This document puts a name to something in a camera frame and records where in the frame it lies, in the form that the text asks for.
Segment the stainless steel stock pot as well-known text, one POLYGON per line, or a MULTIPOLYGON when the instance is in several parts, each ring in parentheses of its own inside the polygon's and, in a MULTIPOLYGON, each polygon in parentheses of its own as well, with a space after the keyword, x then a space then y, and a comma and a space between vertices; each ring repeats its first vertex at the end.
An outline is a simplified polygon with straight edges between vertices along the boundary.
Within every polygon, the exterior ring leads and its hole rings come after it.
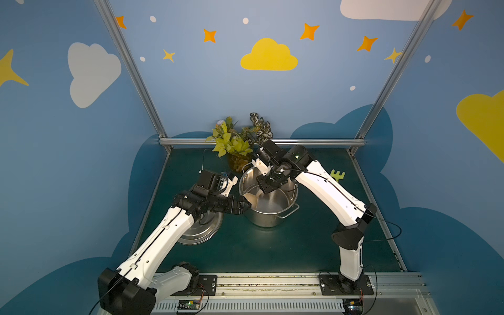
POLYGON ((290 179, 279 189, 265 194, 256 180, 261 174, 260 170, 252 163, 246 164, 242 170, 244 174, 238 183, 238 189, 252 206, 245 212, 245 216, 254 225, 262 228, 276 227, 300 208, 296 203, 299 189, 290 179))

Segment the steel pot lid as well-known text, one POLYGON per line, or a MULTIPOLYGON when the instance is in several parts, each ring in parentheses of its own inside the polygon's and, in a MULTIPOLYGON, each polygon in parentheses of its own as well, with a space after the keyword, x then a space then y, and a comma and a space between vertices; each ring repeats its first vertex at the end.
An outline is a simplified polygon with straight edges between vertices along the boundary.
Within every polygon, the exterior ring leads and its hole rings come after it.
POLYGON ((216 235, 223 223, 223 213, 210 212, 203 214, 179 238, 182 245, 199 245, 207 242, 216 235))

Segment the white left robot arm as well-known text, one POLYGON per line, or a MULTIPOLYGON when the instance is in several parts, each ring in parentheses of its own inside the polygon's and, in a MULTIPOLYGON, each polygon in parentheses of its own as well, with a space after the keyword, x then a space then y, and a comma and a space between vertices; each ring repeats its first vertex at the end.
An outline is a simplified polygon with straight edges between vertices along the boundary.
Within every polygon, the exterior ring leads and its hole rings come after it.
POLYGON ((158 301, 174 293, 201 289, 199 270, 182 262, 162 275, 156 272, 181 236, 207 212, 241 215, 251 208, 243 197, 199 190, 177 194, 161 223, 117 269, 98 277, 100 307, 110 314, 150 314, 158 301))

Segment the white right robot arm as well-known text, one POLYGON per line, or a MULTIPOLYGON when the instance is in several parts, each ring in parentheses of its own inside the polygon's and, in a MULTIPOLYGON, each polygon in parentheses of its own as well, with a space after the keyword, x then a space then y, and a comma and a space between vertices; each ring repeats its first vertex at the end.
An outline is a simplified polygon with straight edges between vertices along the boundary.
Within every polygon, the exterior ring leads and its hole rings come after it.
POLYGON ((268 140, 254 153, 253 165, 260 170, 257 183, 269 194, 295 181, 309 189, 337 217, 339 225, 332 240, 339 246, 341 265, 339 278, 357 282, 363 274, 362 246, 364 234, 375 218, 377 208, 366 205, 343 188, 322 164, 301 145, 290 150, 268 140))

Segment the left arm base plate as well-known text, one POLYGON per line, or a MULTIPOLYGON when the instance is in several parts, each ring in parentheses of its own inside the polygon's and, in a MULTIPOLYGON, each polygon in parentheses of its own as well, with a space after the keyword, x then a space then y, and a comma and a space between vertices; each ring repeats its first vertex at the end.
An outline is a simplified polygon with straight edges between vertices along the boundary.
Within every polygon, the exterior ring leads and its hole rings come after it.
POLYGON ((215 274, 201 274, 197 282, 190 282, 188 288, 172 294, 175 296, 200 296, 203 292, 204 296, 215 296, 217 290, 218 276, 215 274))

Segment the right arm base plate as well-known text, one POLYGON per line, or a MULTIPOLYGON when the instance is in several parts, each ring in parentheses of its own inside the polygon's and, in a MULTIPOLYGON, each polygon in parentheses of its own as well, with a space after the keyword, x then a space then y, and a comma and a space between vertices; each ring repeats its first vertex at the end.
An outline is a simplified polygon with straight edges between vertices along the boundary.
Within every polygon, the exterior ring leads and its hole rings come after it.
POLYGON ((339 274, 330 274, 323 272, 318 275, 322 295, 373 295, 374 289, 370 278, 361 274, 361 276, 352 281, 339 274))

